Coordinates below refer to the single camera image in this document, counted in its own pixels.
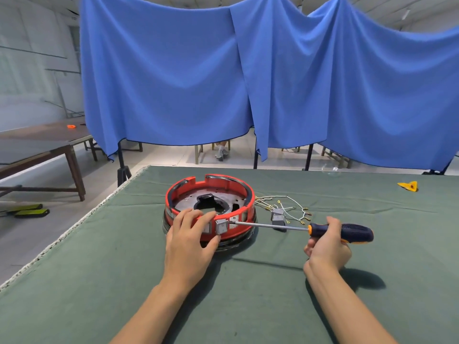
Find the wall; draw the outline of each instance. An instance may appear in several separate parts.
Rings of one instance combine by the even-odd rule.
[[[69,25],[28,0],[0,0],[0,131],[66,118],[62,98],[83,111],[80,75],[53,71],[80,71]]]
[[[459,26],[459,9],[450,10],[408,24],[402,30],[411,32],[440,32],[456,26]]]

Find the yellow plastic piece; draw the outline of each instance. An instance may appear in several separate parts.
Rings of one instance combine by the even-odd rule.
[[[407,191],[417,192],[418,191],[418,182],[411,181],[410,183],[399,182],[398,185]]]

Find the gray sneaker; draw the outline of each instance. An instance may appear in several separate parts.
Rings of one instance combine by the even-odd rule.
[[[216,157],[220,162],[223,162],[223,153],[222,153],[222,152],[217,151],[217,154],[215,155],[215,157]]]

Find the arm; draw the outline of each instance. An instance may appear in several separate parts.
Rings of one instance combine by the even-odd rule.
[[[328,222],[327,233],[320,240],[311,239],[305,247],[310,259],[304,272],[338,341],[397,344],[339,274],[351,252],[341,243],[340,221],[329,217]]]
[[[110,344],[160,344],[191,289],[202,279],[218,247],[220,236],[206,248],[199,239],[204,227],[215,216],[209,212],[194,226],[199,210],[184,210],[177,215],[166,236],[166,257],[161,282],[148,295],[140,309],[112,339]]]

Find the white braided trim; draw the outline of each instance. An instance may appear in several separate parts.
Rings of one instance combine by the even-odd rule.
[[[27,263],[25,266],[23,266],[19,272],[14,274],[12,277],[10,277],[8,280],[6,280],[3,284],[0,285],[0,292],[6,289],[8,286],[10,286],[18,277],[20,277],[24,272],[29,269],[32,265],[34,265],[36,262],[38,262],[45,254],[49,252],[53,247],[55,247],[57,244],[59,244],[61,241],[63,241],[67,236],[69,236],[72,231],[77,229],[89,216],[91,216],[93,213],[95,213],[100,207],[102,207],[107,201],[109,201],[114,195],[116,195],[119,191],[121,191],[124,187],[126,187],[131,181],[133,181],[135,178],[137,178],[141,173],[143,173],[148,167],[146,166],[140,169],[134,176],[132,176],[128,181],[123,183],[121,186],[119,186],[112,194],[110,194],[108,197],[106,197],[103,202],[101,202],[99,205],[97,205],[95,208],[93,208],[90,212],[88,212],[86,215],[83,216],[76,224],[72,225],[68,230],[66,230],[54,243],[49,245],[47,248],[45,248],[43,251],[41,251],[37,257],[35,257],[30,263]]]

